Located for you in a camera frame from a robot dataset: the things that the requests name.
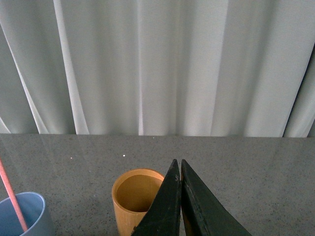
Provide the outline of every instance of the light blue container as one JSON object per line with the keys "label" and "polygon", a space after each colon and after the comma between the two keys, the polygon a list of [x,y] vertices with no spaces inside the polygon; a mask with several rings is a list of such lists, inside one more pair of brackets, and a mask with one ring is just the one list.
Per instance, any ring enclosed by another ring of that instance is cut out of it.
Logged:
{"label": "light blue container", "polygon": [[45,199],[38,193],[16,194],[22,214],[28,226],[23,232],[9,198],[0,202],[0,236],[55,236],[54,225]]}

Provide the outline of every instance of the curtain fold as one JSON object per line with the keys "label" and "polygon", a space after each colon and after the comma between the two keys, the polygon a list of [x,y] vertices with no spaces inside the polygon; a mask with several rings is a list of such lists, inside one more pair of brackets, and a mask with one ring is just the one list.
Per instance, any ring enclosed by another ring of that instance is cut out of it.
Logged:
{"label": "curtain fold", "polygon": [[0,133],[312,135],[314,1],[11,0],[0,26]]}
{"label": "curtain fold", "polygon": [[315,137],[315,122],[313,123],[311,130],[308,134],[308,137]]}

